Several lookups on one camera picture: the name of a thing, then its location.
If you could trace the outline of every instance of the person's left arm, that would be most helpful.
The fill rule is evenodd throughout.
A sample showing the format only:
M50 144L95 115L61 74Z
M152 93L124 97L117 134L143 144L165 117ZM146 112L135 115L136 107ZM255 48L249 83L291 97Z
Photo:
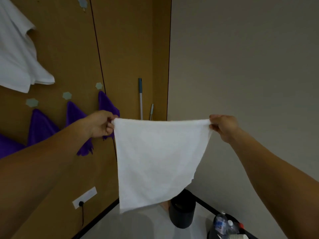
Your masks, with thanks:
M50 138L0 160L0 238L26 221L90 137L113 132L116 116L94 112Z

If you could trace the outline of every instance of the forearm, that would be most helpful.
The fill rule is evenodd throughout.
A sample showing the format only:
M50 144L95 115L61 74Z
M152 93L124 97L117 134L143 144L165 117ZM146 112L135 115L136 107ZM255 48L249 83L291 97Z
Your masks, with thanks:
M0 160L0 238L17 230L90 138L84 119Z
M230 145L255 191L288 238L318 236L319 183L239 130Z

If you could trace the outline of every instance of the purple towel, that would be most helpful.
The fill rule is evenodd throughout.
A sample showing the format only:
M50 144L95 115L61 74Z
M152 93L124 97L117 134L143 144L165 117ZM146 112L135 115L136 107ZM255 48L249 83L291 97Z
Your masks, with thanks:
M57 125L55 125L46 115L39 109L34 109L30 121L27 146L32 146L46 140L59 131L60 129Z
M26 146L0 134L0 159L24 149Z
M72 101L69 101L66 111L66 127L84 117L86 117L86 114L81 111ZM85 144L80 148L77 153L78 156L86 156L89 154L89 152L93 154L93 144L91 140L91 138L87 140Z
M99 110L105 110L108 112L112 112L114 115L118 115L118 117L120 117L119 109L113 105L111 100L102 91L99 92ZM112 134L109 136L103 136L103 140L108 138L108 137L112 137L112 139L114 139L114 132L112 132Z

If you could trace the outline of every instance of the power cord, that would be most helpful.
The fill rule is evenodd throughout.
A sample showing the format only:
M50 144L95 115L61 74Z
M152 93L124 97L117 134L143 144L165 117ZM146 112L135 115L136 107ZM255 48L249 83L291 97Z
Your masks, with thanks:
M80 237L80 232L81 232L81 230L82 230L82 228L83 228L83 225L84 225L84 208L83 208L83 205L84 205L84 202L83 202L83 201L80 201L80 202L79 202L79 207L82 208L82 225L81 225L81 229L80 229L80 231L78 232L78 236L76 237L76 239L79 239L79 237Z

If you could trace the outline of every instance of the person's right arm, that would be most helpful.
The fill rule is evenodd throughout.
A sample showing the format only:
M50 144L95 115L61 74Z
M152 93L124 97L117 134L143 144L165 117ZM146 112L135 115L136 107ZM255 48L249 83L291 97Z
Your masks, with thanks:
M238 127L235 117L210 115L266 208L289 238L319 238L319 182L274 155Z

